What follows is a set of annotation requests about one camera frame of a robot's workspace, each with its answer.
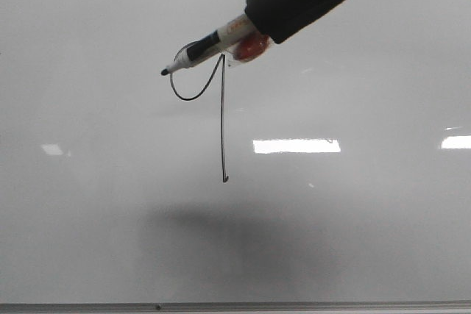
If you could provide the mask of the whiteboard marker with black cap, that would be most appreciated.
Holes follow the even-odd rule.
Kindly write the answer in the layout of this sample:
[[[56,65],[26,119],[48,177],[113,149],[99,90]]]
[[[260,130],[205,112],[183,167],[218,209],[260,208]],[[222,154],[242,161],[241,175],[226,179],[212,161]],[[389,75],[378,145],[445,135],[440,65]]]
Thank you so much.
[[[248,63],[261,56],[271,45],[272,39],[259,32],[247,15],[242,14],[202,39],[182,47],[161,75],[192,68],[224,52],[238,63]]]

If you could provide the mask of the white whiteboard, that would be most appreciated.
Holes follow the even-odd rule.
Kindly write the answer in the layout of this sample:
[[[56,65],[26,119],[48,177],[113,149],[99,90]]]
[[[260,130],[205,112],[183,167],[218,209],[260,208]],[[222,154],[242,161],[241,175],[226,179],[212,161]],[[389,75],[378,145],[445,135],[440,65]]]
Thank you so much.
[[[470,0],[348,0],[160,75],[244,0],[1,0],[1,301],[470,298]]]

